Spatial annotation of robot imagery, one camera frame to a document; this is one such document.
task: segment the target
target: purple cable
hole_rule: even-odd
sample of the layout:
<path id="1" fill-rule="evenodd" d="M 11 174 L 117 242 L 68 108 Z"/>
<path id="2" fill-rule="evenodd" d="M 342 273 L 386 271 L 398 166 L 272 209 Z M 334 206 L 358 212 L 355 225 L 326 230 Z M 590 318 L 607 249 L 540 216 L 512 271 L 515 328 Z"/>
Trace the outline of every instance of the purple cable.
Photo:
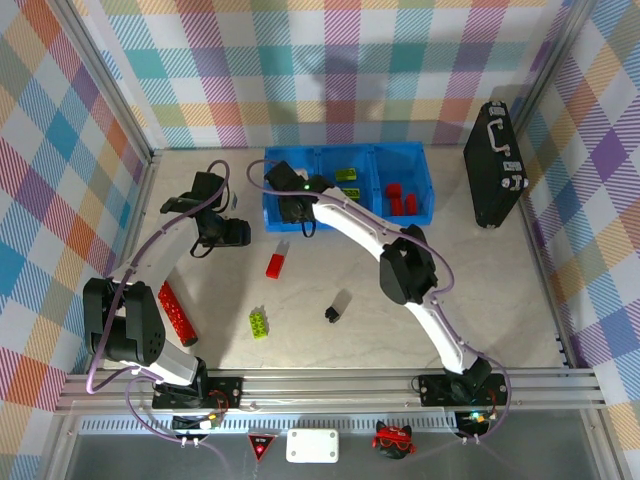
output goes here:
<path id="1" fill-rule="evenodd" d="M 100 337 L 98 348 L 96 348 L 96 353 L 93 356 L 93 360 L 91 361 L 91 366 L 89 367 L 89 373 L 87 375 L 87 385 L 86 385 L 87 393 L 93 395 L 94 393 L 104 388 L 104 386 L 107 385 L 114 378 L 135 368 L 135 367 L 126 367 L 121 370 L 118 370 L 97 387 L 93 386 L 93 379 L 96 375 L 96 371 L 98 370 L 98 363 L 100 362 L 100 359 L 102 358 L 102 354 L 104 353 L 104 348 L 107 344 L 109 333 L 111 333 L 111 327 L 113 326 L 113 320 L 116 316 L 116 311 L 118 310 L 118 303 L 120 302 L 120 298 L 122 298 L 124 288 L 127 285 L 129 278 L 135 271 L 135 268 L 140 263 L 140 260 L 142 259 L 143 255 L 147 252 L 149 247 L 151 247 L 151 245 L 153 245 L 153 243 L 158 238 L 160 238 L 160 236 L 164 235 L 168 229 L 173 227 L 180 220 L 183 220 L 199 212 L 200 210 L 207 208 L 209 205 L 215 202 L 220 195 L 222 195 L 225 187 L 229 183 L 229 164 L 224 160 L 215 160 L 214 162 L 211 163 L 211 165 L 209 165 L 209 168 L 207 168 L 207 172 L 210 172 L 211 169 L 216 165 L 223 165 L 225 168 L 225 176 L 224 176 L 222 185 L 220 186 L 218 191 L 214 193 L 211 197 L 209 197 L 204 203 L 201 203 L 200 205 L 193 207 L 192 209 L 178 215 L 177 217 L 172 218 L 167 223 L 165 223 L 158 231 L 156 231 L 153 235 L 149 237 L 149 239 L 140 247 L 138 252 L 135 254 L 133 259 L 131 260 L 131 266 L 125 271 L 125 274 L 123 275 L 122 280 L 120 280 L 120 284 L 118 285 L 118 288 L 116 289 L 116 292 L 113 296 L 113 301 L 111 302 L 111 308 L 109 308 L 109 314 L 107 315 L 107 321 L 104 324 L 104 330 L 102 332 L 102 336 Z"/>
<path id="2" fill-rule="evenodd" d="M 151 383 L 155 382 L 156 380 L 158 380 L 158 377 L 156 375 L 151 376 L 146 376 L 146 375 L 140 375 L 136 378 L 133 378 L 127 385 L 127 388 L 124 391 L 124 399 L 125 402 L 127 403 L 127 407 L 129 408 L 129 411 L 131 412 L 131 415 L 133 415 L 136 420 L 138 420 L 138 422 L 140 422 L 140 425 L 142 425 L 143 428 L 145 428 L 146 430 L 148 430 L 149 432 L 153 433 L 154 435 L 164 439 L 164 440 L 168 440 L 169 442 L 173 442 L 173 443 L 179 443 L 182 444 L 182 440 L 180 440 L 179 438 L 166 434 L 164 432 L 161 432 L 159 430 L 156 430 L 155 428 L 153 428 L 151 425 L 149 425 L 147 422 L 145 422 L 143 420 L 143 418 L 138 415 L 138 412 L 136 412 L 135 408 L 133 408 L 133 405 L 131 404 L 131 387 L 133 386 L 134 383 L 138 383 L 138 382 L 146 382 L 149 381 Z M 194 445 L 195 446 L 195 442 L 193 440 L 187 440 L 186 441 L 187 445 Z M 224 466 L 224 469 L 227 472 L 227 478 L 232 478 L 231 476 L 231 468 L 229 467 L 229 463 L 227 462 L 227 460 L 224 458 L 224 455 L 222 454 L 222 452 L 220 452 L 220 450 L 218 450 L 216 447 L 214 447 L 213 445 L 209 444 L 209 443 L 204 443 L 204 442 L 198 442 L 199 446 L 203 446 L 205 448 L 208 448 L 209 450 L 211 450 L 213 453 L 215 453 L 219 458 L 220 461 L 222 462 L 222 465 Z"/>
<path id="3" fill-rule="evenodd" d="M 331 197 L 329 195 L 325 195 L 323 193 L 317 193 L 317 192 L 309 192 L 309 191 L 278 192 L 278 191 L 275 191 L 275 190 L 264 188 L 262 185 L 259 185 L 258 183 L 256 183 L 251 178 L 251 170 L 253 169 L 253 167 L 255 167 L 256 165 L 261 164 L 261 163 L 264 164 L 264 163 L 275 163 L 275 162 L 273 162 L 272 160 L 264 160 L 264 159 L 255 160 L 255 161 L 251 162 L 249 164 L 249 166 L 247 167 L 247 171 L 246 171 L 247 180 L 249 181 L 249 183 L 251 185 L 256 187 L 258 190 L 261 190 L 262 192 L 267 193 L 269 195 L 276 195 L 276 196 L 280 196 L 280 197 L 307 196 L 307 197 L 320 198 L 320 199 L 326 201 L 330 205 L 336 206 L 338 208 L 344 208 L 345 210 L 348 209 L 349 213 L 351 213 L 354 216 L 358 217 L 360 220 L 362 220 L 366 224 L 369 224 L 369 225 L 373 224 L 373 225 L 375 225 L 376 227 L 378 227 L 380 229 L 386 230 L 387 227 L 385 225 L 383 225 L 382 223 L 380 223 L 377 219 L 372 218 L 371 216 L 362 213 L 360 210 L 358 210 L 357 208 L 352 207 L 348 203 L 347 204 L 343 204 L 342 202 L 337 201 L 335 198 L 333 198 L 333 197 Z M 408 241 L 414 243 L 415 245 L 417 245 L 418 247 L 426 250 L 431 255 L 433 255 L 438 260 L 440 260 L 440 262 L 444 265 L 445 270 L 447 271 L 447 274 L 449 276 L 449 284 L 446 287 L 441 288 L 439 290 L 435 290 L 433 293 L 429 294 L 429 298 L 431 300 L 431 304 L 435 307 L 436 311 L 440 315 L 440 318 L 442 319 L 442 324 L 444 325 L 445 329 L 449 332 L 451 337 L 454 338 L 457 342 L 463 342 L 462 337 L 460 337 L 460 335 L 458 335 L 458 333 L 455 331 L 455 329 L 453 328 L 453 326 L 449 322 L 449 319 L 444 314 L 444 311 L 442 310 L 442 307 L 440 306 L 440 304 L 438 302 L 438 299 L 436 298 L 437 294 L 447 293 L 447 292 L 451 291 L 451 289 L 453 289 L 453 286 L 455 285 L 455 276 L 453 274 L 453 270 L 452 270 L 451 266 L 447 263 L 447 261 L 444 259 L 444 257 L 442 255 L 440 255 L 439 252 L 437 252 L 435 249 L 433 249 L 432 247 L 427 245 L 425 242 L 422 242 L 422 241 L 418 240 L 417 238 L 414 238 L 414 237 L 412 237 L 410 235 L 407 235 L 407 234 L 404 234 L 402 232 L 394 232 L 394 233 L 398 237 L 403 238 L 405 240 L 408 240 Z M 505 419 L 509 415 L 509 410 L 510 410 L 510 407 L 511 407 L 511 380 L 509 378 L 509 374 L 507 373 L 507 369 L 504 368 L 502 366 L 502 364 L 500 364 L 499 362 L 497 362 L 493 358 L 489 357 L 488 355 L 486 355 L 486 354 L 484 354 L 482 352 L 479 352 L 478 350 L 470 347 L 466 342 L 464 343 L 464 345 L 465 345 L 465 348 L 467 350 L 469 350 L 471 353 L 477 355 L 478 357 L 486 360 L 489 363 L 493 363 L 498 368 L 498 370 L 500 370 L 502 375 L 504 376 L 504 381 L 505 381 L 505 384 L 506 384 L 506 387 L 507 387 L 507 401 L 506 401 L 506 404 L 505 404 L 505 407 L 504 407 L 504 412 L 500 416 L 498 421 L 496 422 L 495 426 L 493 428 L 491 428 L 487 433 L 485 433 L 484 435 L 481 435 L 479 437 L 479 438 L 485 438 L 485 437 L 488 437 L 489 435 L 493 435 L 494 432 L 496 430 L 498 430 L 498 428 L 500 428 L 502 426 L 502 424 L 504 423 Z"/>

